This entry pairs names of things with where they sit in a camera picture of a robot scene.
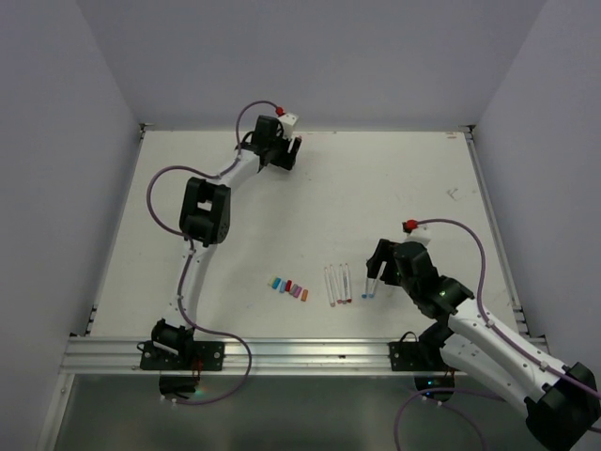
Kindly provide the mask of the orange white pen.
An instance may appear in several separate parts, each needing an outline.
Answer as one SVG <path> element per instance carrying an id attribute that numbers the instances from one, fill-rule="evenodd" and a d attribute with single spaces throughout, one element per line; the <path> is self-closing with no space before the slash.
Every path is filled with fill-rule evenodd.
<path id="1" fill-rule="evenodd" d="M 332 280 L 332 276 L 331 276 L 331 270 L 328 266 L 326 266 L 324 268 L 324 274 L 325 274 L 325 283 L 326 283 L 326 287 L 327 287 L 327 291 L 328 291 L 329 304 L 330 304 L 330 307 L 335 307 L 337 299 L 335 296 L 335 290 L 334 290 L 333 280 Z"/>

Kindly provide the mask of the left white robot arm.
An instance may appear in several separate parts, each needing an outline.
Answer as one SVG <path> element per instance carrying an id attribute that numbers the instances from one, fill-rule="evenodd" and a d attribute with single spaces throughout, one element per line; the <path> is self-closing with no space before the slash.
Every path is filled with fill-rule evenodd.
<path id="1" fill-rule="evenodd" d="M 173 368 L 185 368 L 194 360 L 193 323 L 200 291 L 217 245 L 229 232 L 232 194 L 268 165 L 287 171 L 294 167 L 301 146 L 301 138 L 293 135 L 298 120 L 280 108 L 274 117 L 258 117 L 250 140 L 239 141 L 233 163 L 214 177 L 188 180 L 177 232 L 187 245 L 182 272 L 174 299 L 151 333 L 153 345 L 162 349 L 162 358 Z"/>

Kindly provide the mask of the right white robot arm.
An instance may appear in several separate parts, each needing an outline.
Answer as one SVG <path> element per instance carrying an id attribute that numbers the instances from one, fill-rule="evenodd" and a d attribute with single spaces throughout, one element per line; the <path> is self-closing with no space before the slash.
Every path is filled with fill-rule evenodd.
<path id="1" fill-rule="evenodd" d="M 593 372 L 566 365 L 525 340 L 454 278 L 442 275 L 418 241 L 382 239 L 367 275 L 401 287 L 433 323 L 416 340 L 390 343 L 391 368 L 467 373 L 509 403 L 548 450 L 569 450 L 600 418 Z"/>

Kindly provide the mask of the blue capped white pen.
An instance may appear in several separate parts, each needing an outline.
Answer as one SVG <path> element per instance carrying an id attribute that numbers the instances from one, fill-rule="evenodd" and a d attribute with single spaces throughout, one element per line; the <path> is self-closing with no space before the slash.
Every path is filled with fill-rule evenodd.
<path id="1" fill-rule="evenodd" d="M 378 274 L 372 281 L 370 290 L 368 292 L 369 298 L 374 298 L 376 296 L 379 280 L 380 280 L 380 275 Z"/>

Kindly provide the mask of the red capped white pen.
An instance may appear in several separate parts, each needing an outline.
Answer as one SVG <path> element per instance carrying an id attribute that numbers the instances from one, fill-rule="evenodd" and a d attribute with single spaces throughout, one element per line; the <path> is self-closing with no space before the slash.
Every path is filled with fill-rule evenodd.
<path id="1" fill-rule="evenodd" d="M 349 267 L 347 264 L 344 264 L 341 266 L 341 273 L 342 273 L 342 284 L 343 284 L 343 295 L 344 295 L 343 303 L 351 303 L 352 302 L 351 286 L 350 286 L 350 282 L 349 282 Z"/>

